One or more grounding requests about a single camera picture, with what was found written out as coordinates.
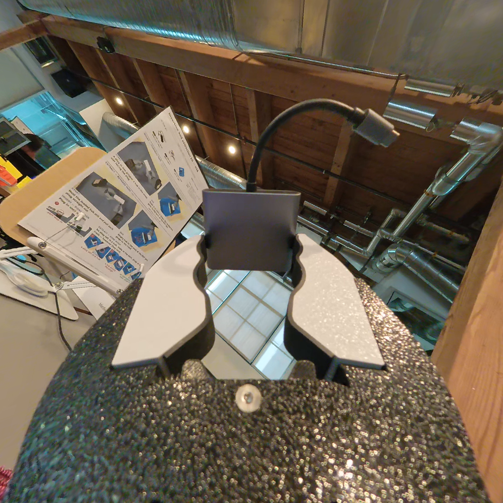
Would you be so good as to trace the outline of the printed instruction board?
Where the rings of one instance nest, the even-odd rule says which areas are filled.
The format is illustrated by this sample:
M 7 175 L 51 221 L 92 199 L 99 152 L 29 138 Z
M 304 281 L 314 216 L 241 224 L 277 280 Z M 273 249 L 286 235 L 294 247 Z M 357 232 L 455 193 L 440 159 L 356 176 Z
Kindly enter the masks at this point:
M 106 153 L 81 147 L 1 203 L 1 230 L 116 296 L 175 241 L 209 186 L 172 107 Z

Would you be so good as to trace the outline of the large metal ceiling duct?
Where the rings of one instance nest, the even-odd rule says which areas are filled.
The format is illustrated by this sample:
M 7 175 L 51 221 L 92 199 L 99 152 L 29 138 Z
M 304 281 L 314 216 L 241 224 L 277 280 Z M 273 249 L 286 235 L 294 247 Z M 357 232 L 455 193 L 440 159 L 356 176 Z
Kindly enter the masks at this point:
M 413 90 L 502 91 L 502 1 L 20 1 L 190 42 L 378 68 Z

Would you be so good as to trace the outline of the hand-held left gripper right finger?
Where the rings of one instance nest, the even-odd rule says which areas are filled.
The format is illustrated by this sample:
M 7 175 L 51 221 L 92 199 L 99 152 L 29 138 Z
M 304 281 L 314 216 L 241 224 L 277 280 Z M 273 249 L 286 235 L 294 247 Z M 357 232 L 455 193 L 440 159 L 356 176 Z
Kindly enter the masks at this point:
M 316 370 L 330 363 L 382 369 L 381 355 L 355 277 L 334 255 L 298 234 L 292 259 L 293 291 L 284 325 L 284 344 L 298 361 Z

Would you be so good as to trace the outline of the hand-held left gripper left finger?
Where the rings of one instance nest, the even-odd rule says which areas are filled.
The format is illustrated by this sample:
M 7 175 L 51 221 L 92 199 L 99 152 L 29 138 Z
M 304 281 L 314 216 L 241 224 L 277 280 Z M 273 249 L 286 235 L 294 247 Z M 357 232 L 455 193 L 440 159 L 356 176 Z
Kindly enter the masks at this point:
M 179 374 L 188 360 L 202 360 L 215 343 L 206 291 L 203 235 L 187 239 L 146 273 L 125 325 L 112 367 L 158 365 Z

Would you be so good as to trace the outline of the round spiral duct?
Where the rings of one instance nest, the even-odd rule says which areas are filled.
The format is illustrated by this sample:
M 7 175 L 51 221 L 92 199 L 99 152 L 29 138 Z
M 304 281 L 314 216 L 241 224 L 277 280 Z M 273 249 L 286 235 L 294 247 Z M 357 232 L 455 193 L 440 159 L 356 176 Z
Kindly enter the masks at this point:
M 390 273 L 401 266 L 407 268 L 450 304 L 454 302 L 460 284 L 416 247 L 395 243 L 372 261 L 372 268 L 380 273 Z

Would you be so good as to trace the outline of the yellow plastic bin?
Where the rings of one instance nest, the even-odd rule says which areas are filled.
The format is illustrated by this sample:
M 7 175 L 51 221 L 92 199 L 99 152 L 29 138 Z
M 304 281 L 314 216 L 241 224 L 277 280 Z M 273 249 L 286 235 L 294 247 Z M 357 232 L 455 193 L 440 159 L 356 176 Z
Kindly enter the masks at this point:
M 15 176 L 17 178 L 17 181 L 18 181 L 17 185 L 15 185 L 15 186 L 12 186 L 12 187 L 1 187 L 3 189 L 7 190 L 8 192 L 12 188 L 16 189 L 16 188 L 23 187 L 24 185 L 26 185 L 31 180 L 27 175 L 21 173 L 9 160 L 7 160 L 2 155 L 1 155 L 1 165 L 4 166 L 13 176 Z

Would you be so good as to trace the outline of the silver ceiling pipe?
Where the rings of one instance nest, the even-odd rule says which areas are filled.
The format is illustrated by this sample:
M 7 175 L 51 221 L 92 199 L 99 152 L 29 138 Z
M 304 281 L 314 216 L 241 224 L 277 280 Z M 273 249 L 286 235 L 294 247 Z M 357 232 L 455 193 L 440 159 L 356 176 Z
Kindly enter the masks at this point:
M 389 232 L 387 225 L 398 217 L 396 211 L 391 211 L 380 228 L 375 233 L 370 234 L 371 240 L 365 248 L 359 247 L 341 236 L 335 236 L 331 241 L 367 258 L 373 255 L 379 243 L 384 239 L 400 242 L 407 230 L 419 220 L 431 204 L 438 198 L 453 192 L 467 179 L 474 179 L 502 147 L 501 126 L 469 117 L 453 126 L 450 137 L 465 143 L 466 152 L 448 170 L 437 173 L 431 185 L 419 197 L 408 213 L 401 218 L 393 231 Z

